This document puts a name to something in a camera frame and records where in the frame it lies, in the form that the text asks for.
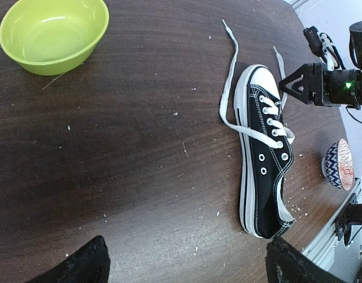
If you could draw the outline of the black white canvas sneaker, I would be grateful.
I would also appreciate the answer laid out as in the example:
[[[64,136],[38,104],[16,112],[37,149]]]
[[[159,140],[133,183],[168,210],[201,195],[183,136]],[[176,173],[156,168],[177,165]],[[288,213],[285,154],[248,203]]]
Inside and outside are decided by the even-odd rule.
[[[260,114],[263,104],[248,98],[250,118],[247,125],[255,130],[265,127],[267,134],[274,128],[266,124],[269,116]],[[283,204],[284,176],[290,169],[294,154],[284,137],[276,137],[283,147],[273,149],[247,135],[239,134],[242,150],[242,174],[239,198],[239,219],[247,233],[272,239],[285,233],[295,219]]]

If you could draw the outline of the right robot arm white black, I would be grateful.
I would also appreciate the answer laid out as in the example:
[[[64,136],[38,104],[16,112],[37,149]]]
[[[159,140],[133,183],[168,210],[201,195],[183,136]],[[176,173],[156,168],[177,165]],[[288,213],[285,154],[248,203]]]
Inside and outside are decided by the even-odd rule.
[[[355,69],[345,68],[331,38],[312,26],[303,30],[311,52],[321,62],[302,65],[279,83],[281,91],[305,104],[362,107],[362,21],[349,27],[349,52]]]

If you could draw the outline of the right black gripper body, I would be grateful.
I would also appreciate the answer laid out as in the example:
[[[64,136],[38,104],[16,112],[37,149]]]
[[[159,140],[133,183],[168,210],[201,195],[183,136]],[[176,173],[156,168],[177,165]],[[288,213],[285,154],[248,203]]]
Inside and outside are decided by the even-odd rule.
[[[362,106],[362,71],[328,71],[323,63],[312,65],[308,81],[308,103],[332,107],[345,104]]]

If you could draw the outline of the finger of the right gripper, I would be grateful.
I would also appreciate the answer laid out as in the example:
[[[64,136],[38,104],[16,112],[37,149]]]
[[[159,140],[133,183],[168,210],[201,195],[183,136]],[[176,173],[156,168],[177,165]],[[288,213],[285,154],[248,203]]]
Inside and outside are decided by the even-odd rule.
[[[310,103],[312,64],[304,64],[279,82],[279,89],[304,104]]]

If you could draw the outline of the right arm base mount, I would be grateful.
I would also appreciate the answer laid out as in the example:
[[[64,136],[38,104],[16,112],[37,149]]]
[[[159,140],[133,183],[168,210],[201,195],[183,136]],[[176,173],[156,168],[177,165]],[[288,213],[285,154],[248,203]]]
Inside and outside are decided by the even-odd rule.
[[[335,235],[338,241],[344,239],[345,246],[351,241],[351,227],[362,226],[362,203],[348,203],[335,219]]]

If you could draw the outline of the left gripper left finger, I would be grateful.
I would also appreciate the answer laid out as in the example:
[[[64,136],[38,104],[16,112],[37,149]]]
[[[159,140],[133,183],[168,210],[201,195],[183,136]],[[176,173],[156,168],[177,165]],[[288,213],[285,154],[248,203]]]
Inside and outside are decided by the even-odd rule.
[[[50,270],[29,282],[100,282],[107,283],[110,273],[108,247],[101,235]]]

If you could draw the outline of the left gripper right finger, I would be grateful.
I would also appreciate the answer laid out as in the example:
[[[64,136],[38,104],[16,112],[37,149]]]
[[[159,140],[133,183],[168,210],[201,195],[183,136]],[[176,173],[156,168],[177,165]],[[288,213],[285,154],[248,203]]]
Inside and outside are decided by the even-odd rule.
[[[344,283],[311,262],[282,237],[276,237],[267,244],[265,263],[270,283]]]

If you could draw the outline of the white shoelace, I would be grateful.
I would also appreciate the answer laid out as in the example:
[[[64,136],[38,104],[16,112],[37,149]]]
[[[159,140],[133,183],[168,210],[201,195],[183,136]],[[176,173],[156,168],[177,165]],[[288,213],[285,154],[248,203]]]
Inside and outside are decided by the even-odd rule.
[[[235,117],[238,123],[232,124],[228,122],[226,114],[239,53],[239,44],[227,23],[225,21],[222,22],[235,47],[219,106],[219,114],[222,121],[231,129],[247,135],[273,149],[280,149],[283,147],[281,141],[275,140],[276,137],[284,137],[289,144],[292,144],[295,140],[294,133],[289,128],[285,127],[280,120],[288,95],[279,95],[275,78],[270,70],[264,65],[250,65],[241,73],[233,96],[233,109],[235,110]],[[259,102],[264,105],[259,113],[269,116],[266,119],[266,124],[274,128],[271,130],[271,134],[267,134],[264,126],[262,126],[260,130],[255,130],[247,125],[247,118],[251,117],[249,113],[248,98],[250,98],[252,90],[255,92],[254,97],[258,98]]]

